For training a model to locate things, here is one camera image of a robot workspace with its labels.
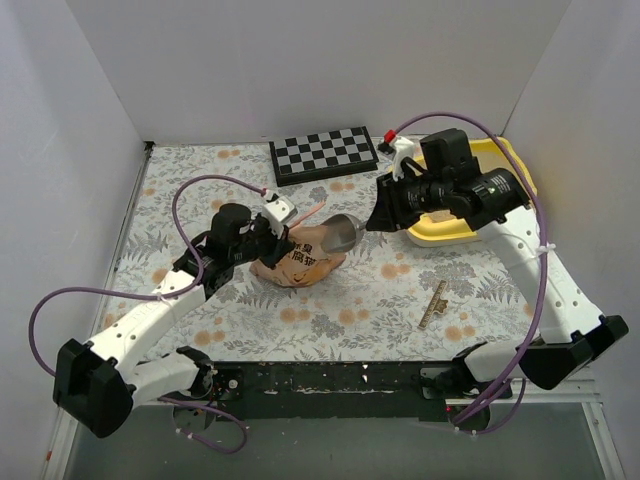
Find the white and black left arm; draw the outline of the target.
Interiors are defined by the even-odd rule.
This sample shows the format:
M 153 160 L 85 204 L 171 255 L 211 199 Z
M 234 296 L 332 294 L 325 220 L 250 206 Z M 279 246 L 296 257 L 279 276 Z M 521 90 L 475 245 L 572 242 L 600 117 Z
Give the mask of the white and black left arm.
M 86 342 L 71 339 L 61 347 L 54 402 L 105 438 L 148 401 L 173 392 L 205 398 L 214 385 L 213 362 L 206 354 L 180 347 L 159 360 L 144 357 L 179 320 L 227 284 L 236 267 L 255 260 L 273 267 L 291 252 L 287 223 L 296 214 L 284 197 L 266 203 L 258 214 L 237 203 L 223 205 L 149 301 Z

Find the silver metal scoop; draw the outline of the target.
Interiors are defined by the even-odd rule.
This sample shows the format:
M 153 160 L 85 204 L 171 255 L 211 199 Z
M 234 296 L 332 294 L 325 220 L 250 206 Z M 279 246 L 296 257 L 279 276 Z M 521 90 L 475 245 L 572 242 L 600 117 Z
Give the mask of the silver metal scoop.
M 321 248 L 326 254 L 347 253 L 353 250 L 365 234 L 366 224 L 357 217 L 341 213 L 321 223 L 324 236 Z

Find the pink cat litter bag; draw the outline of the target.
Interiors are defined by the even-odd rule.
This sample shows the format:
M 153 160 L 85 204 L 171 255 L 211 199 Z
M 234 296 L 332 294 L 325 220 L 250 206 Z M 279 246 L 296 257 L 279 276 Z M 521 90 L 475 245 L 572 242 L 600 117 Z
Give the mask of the pink cat litter bag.
M 326 254 L 320 245 L 324 236 L 322 222 L 309 224 L 324 206 L 324 202 L 317 204 L 290 225 L 289 238 L 295 243 L 295 248 L 275 268 L 268 268 L 256 260 L 249 271 L 281 287 L 303 288 L 320 282 L 338 268 L 348 252 Z

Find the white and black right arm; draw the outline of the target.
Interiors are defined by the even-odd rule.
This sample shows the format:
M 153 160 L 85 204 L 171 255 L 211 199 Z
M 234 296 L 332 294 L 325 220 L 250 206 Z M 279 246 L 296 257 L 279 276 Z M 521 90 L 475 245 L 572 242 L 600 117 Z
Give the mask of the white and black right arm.
M 367 230 L 404 230 L 426 213 L 449 211 L 500 259 L 536 315 L 522 342 L 484 342 L 455 357 L 452 383 L 460 395 L 475 397 L 499 377 L 551 390 L 628 334 L 624 319 L 591 302 L 543 239 L 523 182 L 504 167 L 482 170 L 464 131 L 418 143 L 390 131 L 378 150 L 393 167 L 376 180 Z

